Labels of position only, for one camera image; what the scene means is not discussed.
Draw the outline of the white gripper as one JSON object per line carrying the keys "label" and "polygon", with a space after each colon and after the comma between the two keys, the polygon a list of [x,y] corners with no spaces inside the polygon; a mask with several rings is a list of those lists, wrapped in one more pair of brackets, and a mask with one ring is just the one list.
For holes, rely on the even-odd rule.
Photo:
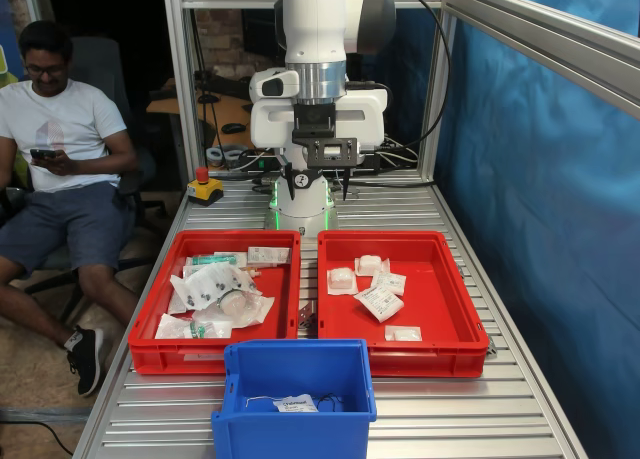
{"label": "white gripper", "polygon": [[[384,140],[383,113],[387,108],[385,89],[348,90],[336,106],[335,136],[356,139],[365,148],[380,146]],[[294,109],[291,99],[261,99],[252,108],[250,132],[252,143],[259,148],[283,148],[291,141]],[[280,150],[278,161],[290,199],[295,198],[293,164]],[[346,201],[351,168],[345,168],[342,178],[342,199]]]}

